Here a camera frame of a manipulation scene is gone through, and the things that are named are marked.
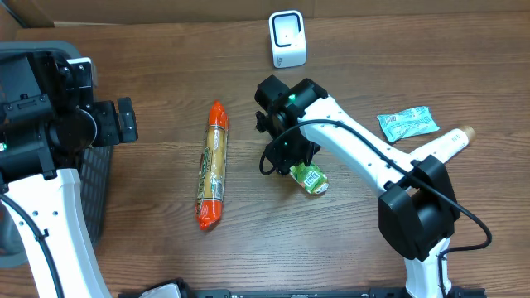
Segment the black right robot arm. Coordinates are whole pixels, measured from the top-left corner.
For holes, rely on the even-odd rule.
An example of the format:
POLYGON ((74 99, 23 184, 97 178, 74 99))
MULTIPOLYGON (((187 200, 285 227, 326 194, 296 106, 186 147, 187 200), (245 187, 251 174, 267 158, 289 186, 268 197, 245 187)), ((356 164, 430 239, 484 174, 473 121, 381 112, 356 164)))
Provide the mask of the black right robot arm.
POLYGON ((357 173, 378 198, 378 226, 405 259, 411 297, 444 297, 451 291, 446 261, 460 211, 445 168, 475 137, 456 128, 410 153, 399 151, 353 120, 310 79, 292 88, 271 75, 255 94, 257 129, 272 137, 263 153, 274 171, 289 174, 311 164, 324 147, 357 173))

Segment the teal wet wipes pack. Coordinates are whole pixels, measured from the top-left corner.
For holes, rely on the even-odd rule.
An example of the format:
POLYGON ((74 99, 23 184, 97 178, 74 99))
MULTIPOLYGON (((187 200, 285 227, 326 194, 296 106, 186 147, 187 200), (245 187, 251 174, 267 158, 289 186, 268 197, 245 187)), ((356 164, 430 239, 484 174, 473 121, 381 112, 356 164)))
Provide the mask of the teal wet wipes pack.
POLYGON ((395 114, 378 115, 377 120, 383 134, 391 143, 440 129, 427 106, 409 108, 395 114))

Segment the green snack packet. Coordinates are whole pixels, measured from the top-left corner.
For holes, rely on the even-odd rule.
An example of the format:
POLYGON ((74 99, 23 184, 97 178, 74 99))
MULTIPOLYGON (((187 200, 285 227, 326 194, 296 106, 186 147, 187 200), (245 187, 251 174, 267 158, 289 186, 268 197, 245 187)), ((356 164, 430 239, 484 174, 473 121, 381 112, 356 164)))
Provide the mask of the green snack packet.
POLYGON ((329 181, 325 173, 315 163, 306 166, 301 162, 290 168, 290 175, 308 194, 324 194, 329 187, 329 181))

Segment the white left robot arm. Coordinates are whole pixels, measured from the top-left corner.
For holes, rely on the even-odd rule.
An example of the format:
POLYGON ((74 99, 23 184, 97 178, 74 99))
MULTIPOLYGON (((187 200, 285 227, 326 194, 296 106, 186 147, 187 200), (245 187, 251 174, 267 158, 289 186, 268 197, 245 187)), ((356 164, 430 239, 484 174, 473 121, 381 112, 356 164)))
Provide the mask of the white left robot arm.
POLYGON ((130 98, 94 98, 88 57, 1 57, 1 202, 42 297, 107 297, 84 220, 86 151, 135 142, 130 98))

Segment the orange biscuit roll pack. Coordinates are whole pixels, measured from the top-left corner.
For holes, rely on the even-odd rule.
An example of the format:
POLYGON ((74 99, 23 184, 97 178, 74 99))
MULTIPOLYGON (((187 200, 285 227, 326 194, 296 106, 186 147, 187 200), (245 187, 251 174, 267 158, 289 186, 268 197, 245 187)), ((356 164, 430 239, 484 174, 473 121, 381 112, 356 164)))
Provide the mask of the orange biscuit roll pack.
POLYGON ((195 201, 195 217, 201 230, 212 229, 222 218, 228 130, 228 114, 220 101, 214 101, 205 129, 195 201))

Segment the white tube gold cap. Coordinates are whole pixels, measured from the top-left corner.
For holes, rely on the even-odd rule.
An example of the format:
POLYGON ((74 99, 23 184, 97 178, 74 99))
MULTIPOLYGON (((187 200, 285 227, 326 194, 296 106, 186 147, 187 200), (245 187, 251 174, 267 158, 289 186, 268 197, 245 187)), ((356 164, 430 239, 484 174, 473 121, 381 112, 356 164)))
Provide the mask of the white tube gold cap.
POLYGON ((442 163, 448 162, 476 138, 475 130, 470 126, 462 126, 447 132, 441 137, 418 147, 410 153, 414 160, 423 161, 434 156, 442 163))

